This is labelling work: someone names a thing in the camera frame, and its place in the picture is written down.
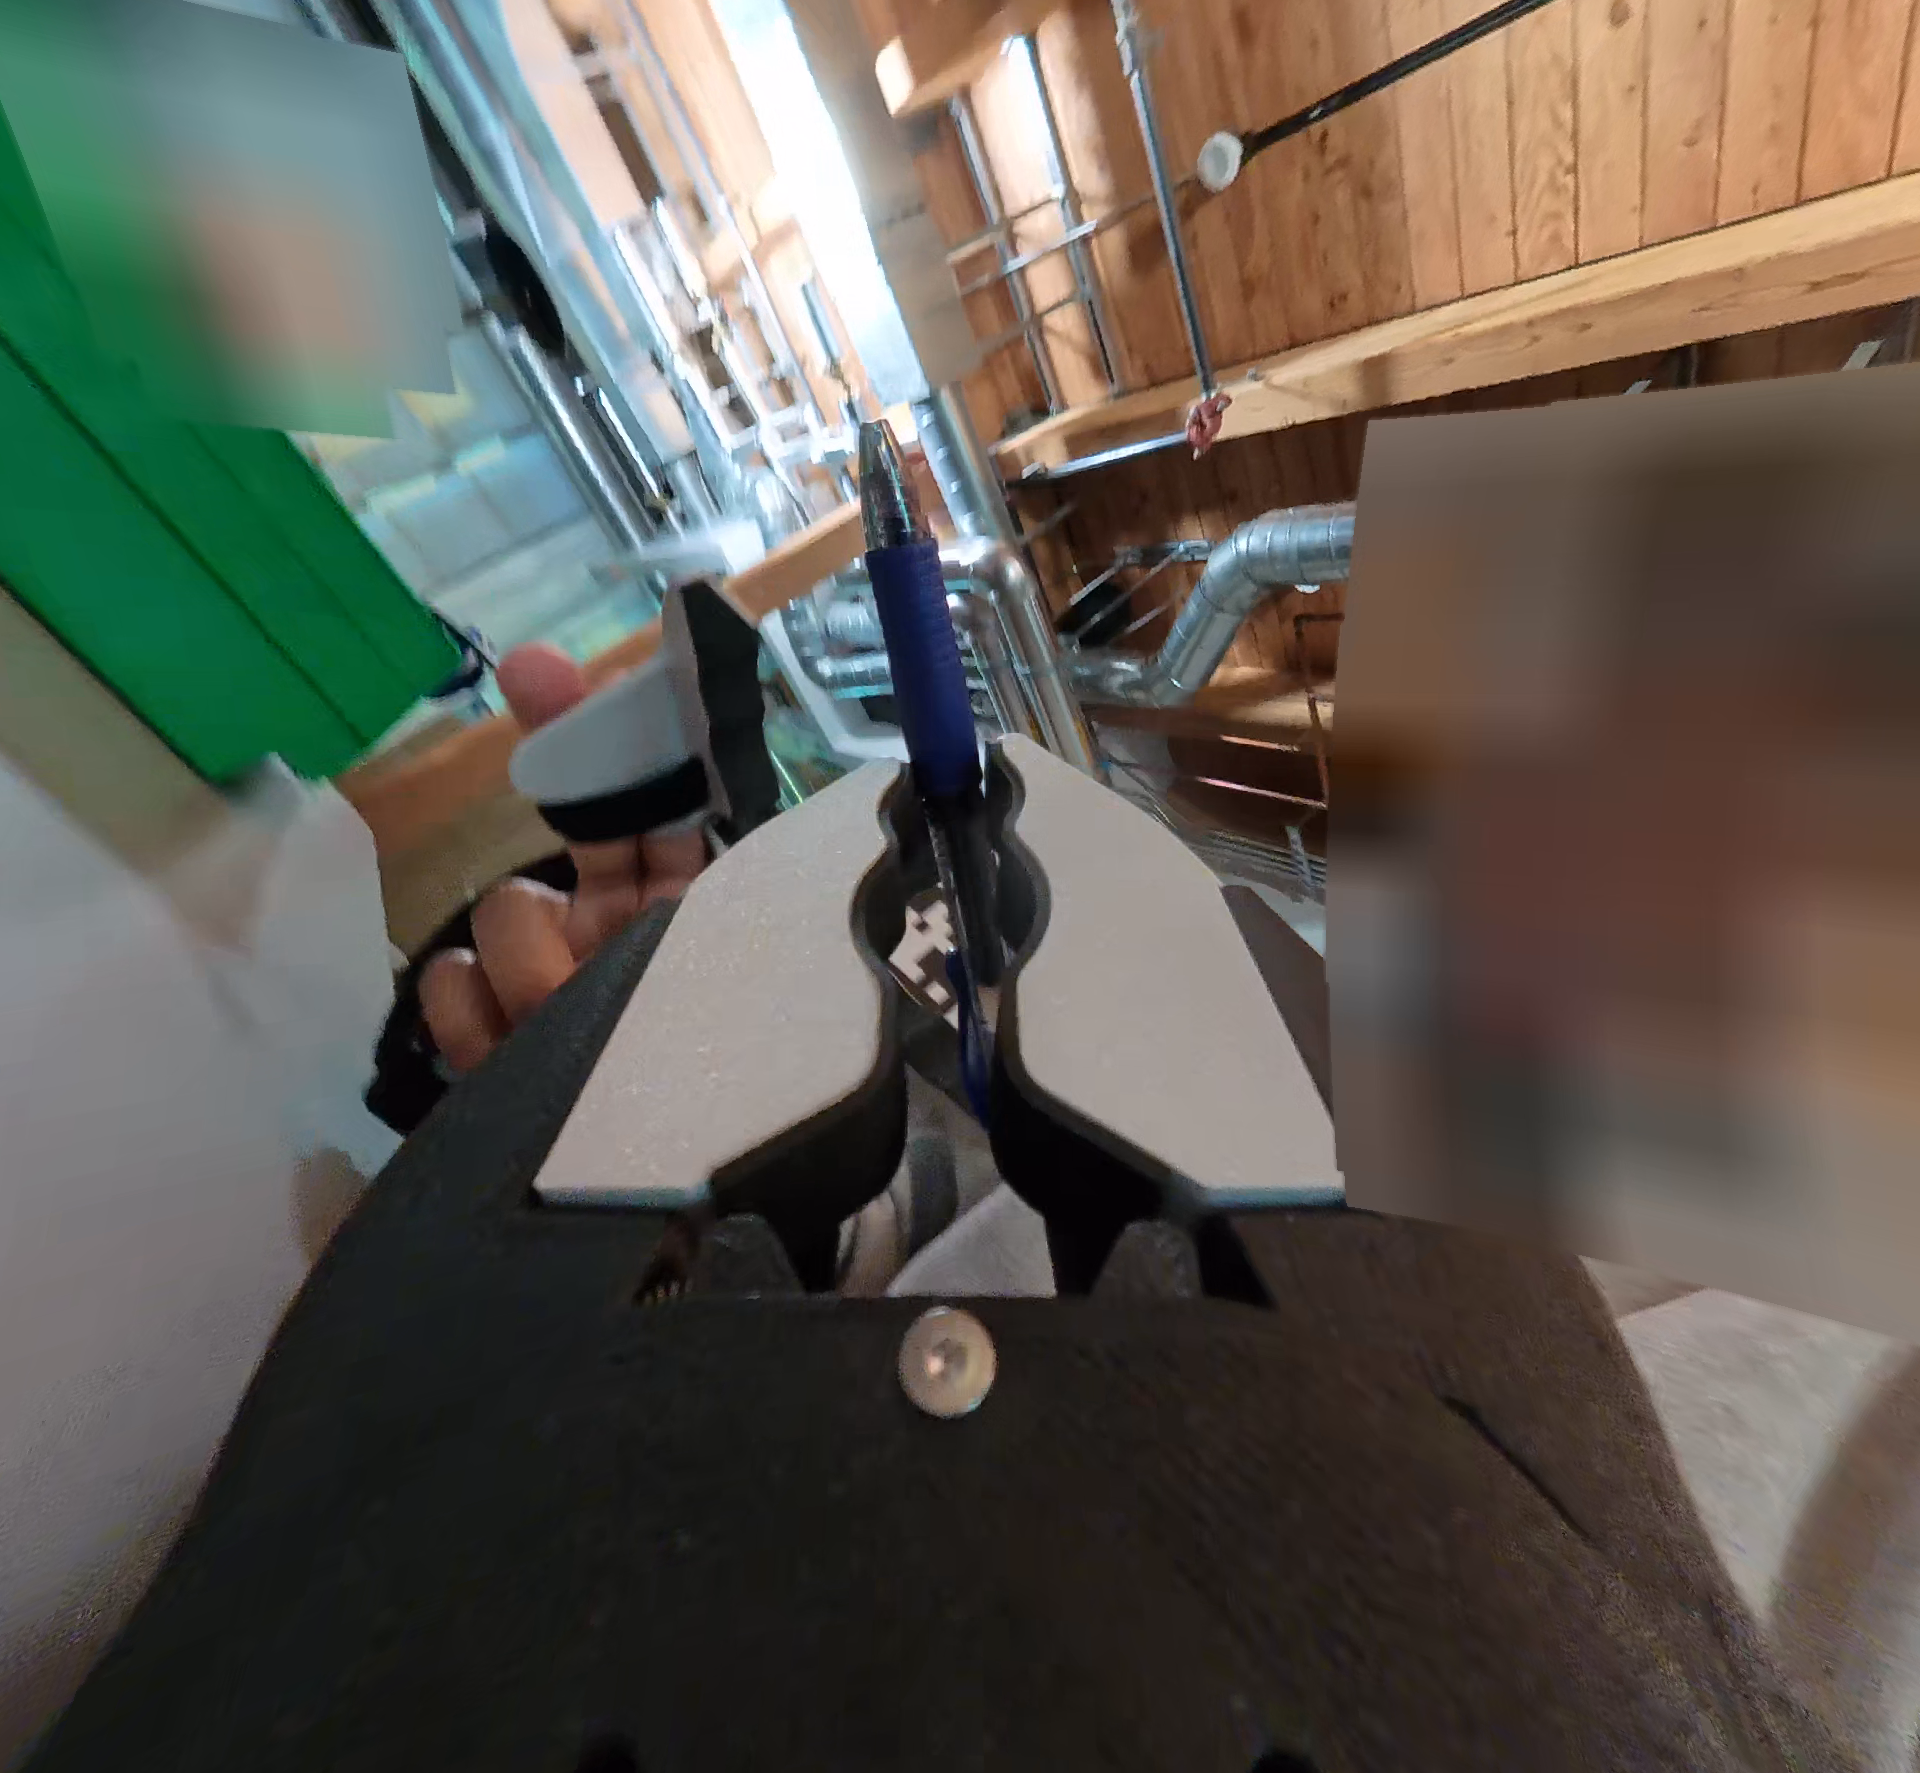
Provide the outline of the framed marker sign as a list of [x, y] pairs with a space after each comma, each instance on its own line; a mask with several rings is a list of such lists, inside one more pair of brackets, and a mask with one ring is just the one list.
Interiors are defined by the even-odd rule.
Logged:
[[888, 965], [907, 998], [924, 1012], [958, 1027], [960, 998], [950, 962], [955, 953], [947, 898], [926, 893], [908, 901], [905, 930], [891, 952]]

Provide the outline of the blue pen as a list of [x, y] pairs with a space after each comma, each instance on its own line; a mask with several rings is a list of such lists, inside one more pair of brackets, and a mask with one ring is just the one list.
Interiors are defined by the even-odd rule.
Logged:
[[856, 482], [865, 569], [888, 655], [913, 789], [951, 922], [958, 1067], [975, 1118], [995, 1122], [995, 1030], [1005, 969], [999, 858], [989, 828], [980, 739], [947, 609], [942, 547], [891, 427], [861, 420]]

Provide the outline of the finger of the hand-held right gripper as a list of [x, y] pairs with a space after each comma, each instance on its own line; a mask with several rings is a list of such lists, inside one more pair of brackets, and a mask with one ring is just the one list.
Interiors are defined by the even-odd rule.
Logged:
[[659, 648], [527, 732], [511, 787], [553, 831], [753, 831], [780, 813], [760, 633], [709, 579], [674, 586]]

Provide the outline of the green plastic bin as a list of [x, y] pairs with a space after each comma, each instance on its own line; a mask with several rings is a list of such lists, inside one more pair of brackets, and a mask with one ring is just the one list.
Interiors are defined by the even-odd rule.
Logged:
[[2, 577], [210, 784], [336, 775], [466, 659], [289, 436], [165, 416], [109, 367], [13, 130]]

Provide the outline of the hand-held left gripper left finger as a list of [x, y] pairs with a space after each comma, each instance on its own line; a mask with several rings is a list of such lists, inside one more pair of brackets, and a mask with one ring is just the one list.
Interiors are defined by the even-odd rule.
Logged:
[[702, 1226], [764, 1219], [829, 1290], [900, 1166], [900, 763], [783, 811], [690, 886], [564, 1118], [534, 1194]]

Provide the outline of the person's right hand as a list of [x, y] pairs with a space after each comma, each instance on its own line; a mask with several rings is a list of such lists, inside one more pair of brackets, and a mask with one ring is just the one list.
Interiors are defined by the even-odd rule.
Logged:
[[567, 847], [573, 886], [511, 875], [469, 912], [469, 944], [430, 953], [419, 974], [423, 1031], [441, 1067], [468, 1075], [589, 958], [659, 898], [682, 897], [709, 864], [697, 825]]

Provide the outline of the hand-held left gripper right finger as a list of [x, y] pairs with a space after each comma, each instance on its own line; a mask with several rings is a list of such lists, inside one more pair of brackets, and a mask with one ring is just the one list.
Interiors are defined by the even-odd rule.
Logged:
[[1333, 1209], [1332, 1111], [1236, 903], [1161, 819], [1027, 736], [989, 760], [1001, 926], [989, 1135], [1061, 1292], [1122, 1233]]

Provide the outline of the silver duct pipes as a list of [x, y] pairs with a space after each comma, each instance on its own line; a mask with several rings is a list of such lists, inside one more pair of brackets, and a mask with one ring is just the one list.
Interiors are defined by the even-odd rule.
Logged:
[[965, 593], [982, 595], [984, 616], [972, 624], [972, 636], [982, 644], [991, 665], [1010, 670], [1017, 701], [1031, 707], [1039, 726], [1041, 748], [1103, 778], [1105, 760], [1085, 707], [1170, 711], [1197, 705], [1236, 635], [1262, 605], [1284, 590], [1346, 579], [1355, 531], [1352, 502], [1262, 512], [1241, 523], [1214, 547], [1162, 646], [1141, 659], [1063, 650], [1024, 560], [995, 539], [958, 539], [942, 547], [942, 564], [945, 586], [955, 579]]

